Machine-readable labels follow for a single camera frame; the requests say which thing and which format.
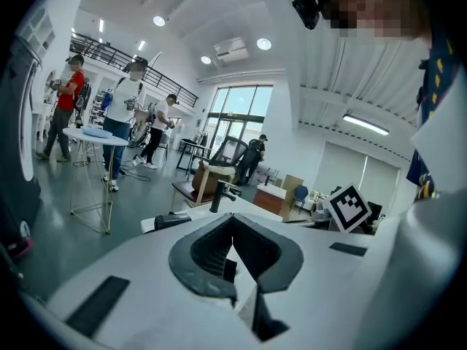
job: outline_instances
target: white ceiling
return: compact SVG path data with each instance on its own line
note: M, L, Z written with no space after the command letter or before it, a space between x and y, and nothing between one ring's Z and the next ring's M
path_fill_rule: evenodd
M149 61L159 50L168 55L163 49L176 42L188 49L197 78L285 69L296 122L348 133L409 159L415 98L423 76L417 67L428 51L419 42L339 38L323 21L308 31L291 1L82 0L75 28L97 39L98 18L102 17L108 36L104 42L134 54L144 39L147 44L142 55ZM167 20L163 28L153 24L156 15ZM245 41L248 59L209 66L200 61L202 55L214 58L213 46L234 37ZM271 50L256 47L260 37L272 41ZM347 112L387 128L390 135L379 136L350 125L342 120Z

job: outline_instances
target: recessed light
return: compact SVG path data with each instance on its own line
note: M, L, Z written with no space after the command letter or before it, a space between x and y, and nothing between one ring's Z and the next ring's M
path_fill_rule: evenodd
M269 50L271 49L271 46L272 46L271 41L266 38L258 39L258 41L256 42L256 45L261 50Z
M156 15L153 18L153 22L156 26L162 27L166 24L166 20L164 20L160 15Z
M371 122L368 122L366 120L362 120L357 117L353 117L352 115L345 114L345 116L342 118L343 120L346 120L347 122L354 123L356 125L360 125L364 128L368 128L369 130L372 130L377 133L381 133L383 136L386 136L389 134L389 130L386 130L383 127L379 127L378 125L375 125Z

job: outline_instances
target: person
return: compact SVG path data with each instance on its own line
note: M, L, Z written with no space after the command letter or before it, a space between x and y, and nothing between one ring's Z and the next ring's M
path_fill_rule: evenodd
M130 69L130 77L122 78L112 86L112 100L107 108L103 129L112 132L113 136L128 139L131 121L134 117L136 103L143 104L146 96L146 87L141 77L146 71L145 59L133 63ZM114 150L112 173L109 173L110 158ZM117 179L120 173L122 156L125 147L103 146L105 175L102 179L106 182L110 177L110 187L113 192L118 191Z
M460 66L456 49L421 0L317 0L333 28L371 29L376 37L421 39L429 49L419 108L420 125L443 101ZM419 186L416 201L437 196L436 186L415 151L407 179Z
M145 166L155 170L157 166L153 163L153 154L154 151L159 146L161 142L161 137L166 128L174 128L174 123L167 118L167 113L169 112L169 106L177 104L177 96L170 94L166 97L165 100L160 101L150 110L151 119L153 123L151 126L151 139L149 144L144 147L140 155L135 155L133 158L133 164L136 166L146 159Z
M259 139L252 139L248 143L248 149L243 155L242 160L239 163L239 180L238 185L248 184L251 177L255 173L259 162L264 160L264 152L266 148L264 146L265 141L268 141L266 135L262 133Z
M49 136L47 144L42 152L36 152L36 155L48 160L52 152L53 144L58 136L58 143L62 157L57 159L57 162L69 162L71 160L70 151L68 149L68 136L63 133L63 129L68 127L68 121L73 113L73 101L80 94L81 88L85 83L85 73L82 70L82 65L85 59L81 55L75 55L69 61L69 68L73 71L73 75L66 85L52 85L53 90L60 92L57 106L53 113L52 122L50 123Z

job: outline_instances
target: gray floor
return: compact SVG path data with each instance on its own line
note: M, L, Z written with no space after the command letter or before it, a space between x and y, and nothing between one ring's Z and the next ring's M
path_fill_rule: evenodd
M56 145L53 156L58 155ZM76 146L72 149L73 157L75 149ZM138 151L126 149L124 160L131 159ZM99 160L102 160L101 153L99 147ZM139 223L142 219L167 214L172 199L171 183L185 179L185 173L175 169L179 157L178 152L169 150L169 159L162 170L138 166L136 172L150 177L151 182L140 182L128 176L119 178L120 191L114 195L111 233L108 236L91 230L69 212L71 186L76 201L74 206L88 205L94 198L100 202L105 196L96 164L88 166L87 177L83 167L56 163L53 157L50 161L36 160L34 172L42 188L42 206L31 229L34 246L18 260L28 290L47 300L74 274L124 241L140 236ZM182 163L186 165L187 162L188 156ZM181 209L181 206L181 203L176 203L174 210ZM96 211L89 212L88 216L95 222L99 221Z

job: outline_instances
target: metal railing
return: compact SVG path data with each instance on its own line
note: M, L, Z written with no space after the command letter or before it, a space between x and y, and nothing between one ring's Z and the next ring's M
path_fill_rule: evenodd
M75 33L70 42L70 52L79 53L93 60L101 61L124 72L129 72L133 57L121 50L99 43L88 36ZM169 94L177 95L177 100L190 107L194 107L198 97L186 88L161 74L152 67L147 67L142 80Z

